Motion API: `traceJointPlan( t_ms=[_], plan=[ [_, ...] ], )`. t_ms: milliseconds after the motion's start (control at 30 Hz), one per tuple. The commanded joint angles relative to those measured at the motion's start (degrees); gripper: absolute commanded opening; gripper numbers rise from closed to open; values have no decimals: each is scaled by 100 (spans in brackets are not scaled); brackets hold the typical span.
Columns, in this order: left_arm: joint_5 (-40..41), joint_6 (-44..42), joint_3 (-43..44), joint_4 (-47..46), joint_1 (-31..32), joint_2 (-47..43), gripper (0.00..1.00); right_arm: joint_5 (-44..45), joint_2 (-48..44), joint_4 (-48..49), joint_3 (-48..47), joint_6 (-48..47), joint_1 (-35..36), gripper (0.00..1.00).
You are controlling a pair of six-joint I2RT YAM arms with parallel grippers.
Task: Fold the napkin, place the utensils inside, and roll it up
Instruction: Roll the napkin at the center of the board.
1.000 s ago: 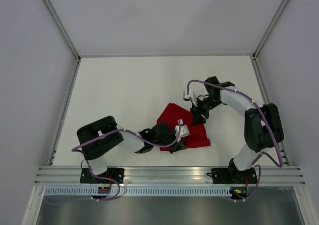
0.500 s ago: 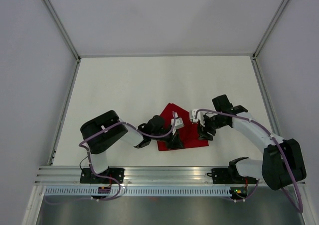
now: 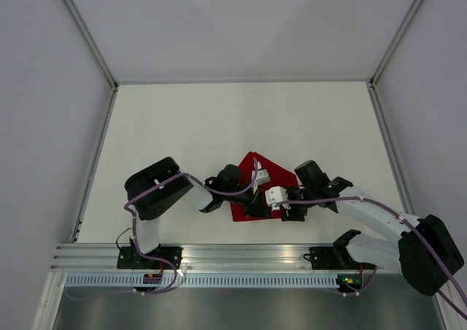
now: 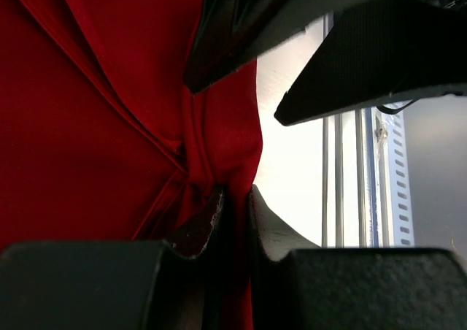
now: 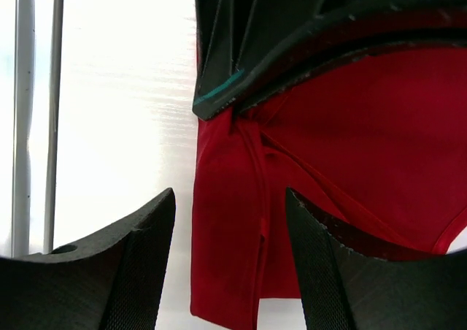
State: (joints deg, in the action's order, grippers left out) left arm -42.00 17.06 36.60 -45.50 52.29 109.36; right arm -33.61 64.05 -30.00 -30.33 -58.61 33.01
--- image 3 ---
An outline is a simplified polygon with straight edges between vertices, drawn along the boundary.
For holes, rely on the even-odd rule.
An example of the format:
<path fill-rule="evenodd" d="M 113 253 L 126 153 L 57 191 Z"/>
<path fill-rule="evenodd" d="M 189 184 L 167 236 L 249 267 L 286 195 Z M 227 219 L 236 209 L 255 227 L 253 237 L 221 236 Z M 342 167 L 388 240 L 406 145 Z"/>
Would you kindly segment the red cloth napkin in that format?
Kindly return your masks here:
<path fill-rule="evenodd" d="M 251 181 L 252 173 L 255 170 L 254 158 L 259 162 L 260 168 L 265 169 L 269 175 L 269 181 L 260 186 L 264 191 L 275 186 L 281 186 L 283 188 L 298 187 L 298 178 L 293 172 L 282 168 L 280 165 L 256 152 L 249 152 L 239 164 L 239 168 L 242 170 L 240 183 L 243 186 L 246 186 Z M 267 217 L 252 217 L 246 214 L 245 208 L 240 204 L 230 203 L 230 206 L 232 220 L 236 223 L 280 219 L 281 214 L 284 212 L 283 209 L 272 211 L 271 208 L 268 207 L 269 215 Z"/>

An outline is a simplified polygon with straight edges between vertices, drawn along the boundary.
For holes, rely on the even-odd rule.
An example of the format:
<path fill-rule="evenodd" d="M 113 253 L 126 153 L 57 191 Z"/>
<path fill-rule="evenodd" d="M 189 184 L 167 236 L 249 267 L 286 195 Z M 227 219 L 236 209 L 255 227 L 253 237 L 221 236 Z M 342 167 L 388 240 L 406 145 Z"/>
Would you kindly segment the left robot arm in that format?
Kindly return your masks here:
<path fill-rule="evenodd" d="M 201 182 L 182 171 L 171 157 L 131 175 L 124 184 L 128 200 L 124 209 L 132 215 L 135 262 L 145 269 L 158 263 L 160 216 L 180 200 L 202 213 L 211 213 L 230 202 L 241 206 L 247 216 L 268 218 L 270 212 L 263 203 L 261 186 L 270 181 L 269 173 L 254 160 L 248 184 L 241 184 L 242 175 L 240 167 L 229 164 L 217 176 Z"/>

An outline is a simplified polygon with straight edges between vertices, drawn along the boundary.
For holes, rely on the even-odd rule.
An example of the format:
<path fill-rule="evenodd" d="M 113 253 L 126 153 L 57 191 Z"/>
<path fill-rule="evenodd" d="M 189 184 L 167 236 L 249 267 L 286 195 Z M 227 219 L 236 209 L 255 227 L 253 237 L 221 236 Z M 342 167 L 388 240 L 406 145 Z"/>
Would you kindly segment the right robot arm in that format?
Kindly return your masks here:
<path fill-rule="evenodd" d="M 341 269 L 358 264 L 381 267 L 404 277 L 424 296 L 433 296 L 452 281 L 465 261 L 444 222 L 435 215 L 420 218 L 398 212 L 372 199 L 343 177 L 330 179 L 315 161 L 296 167 L 301 184 L 280 188 L 284 220 L 302 221 L 319 206 L 355 220 L 378 237 L 350 229 L 332 244 L 331 259 Z"/>

